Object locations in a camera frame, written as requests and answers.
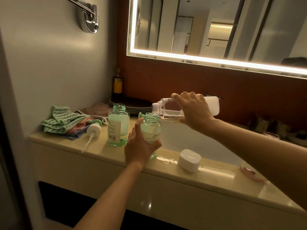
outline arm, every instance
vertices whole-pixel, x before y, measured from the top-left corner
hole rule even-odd
[[[184,92],[172,98],[184,112],[181,123],[220,142],[307,210],[306,148],[215,119],[201,94]]]
[[[161,147],[161,142],[145,142],[141,133],[143,118],[138,119],[129,133],[125,146],[127,167],[113,184],[95,202],[75,226],[74,230],[115,230],[120,229],[129,195],[151,154]]]

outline green striped cloth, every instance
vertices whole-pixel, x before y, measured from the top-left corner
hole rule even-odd
[[[52,117],[41,123],[44,126],[44,132],[66,133],[67,130],[90,116],[71,112],[68,106],[52,106]]]

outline barcode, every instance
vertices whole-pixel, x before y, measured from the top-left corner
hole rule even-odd
[[[109,139],[115,141],[115,136],[109,135]]]

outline blue cloth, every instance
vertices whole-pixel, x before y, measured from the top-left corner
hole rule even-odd
[[[76,131],[75,133],[72,133],[72,134],[66,134],[66,133],[56,133],[57,135],[60,135],[60,136],[63,136],[67,139],[71,139],[71,140],[75,140],[75,139],[79,139],[88,129],[88,127],[90,126],[87,125],[85,128],[79,130],[79,131]]]

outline mirror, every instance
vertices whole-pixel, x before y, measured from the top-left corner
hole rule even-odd
[[[307,78],[307,0],[130,0],[127,55]]]

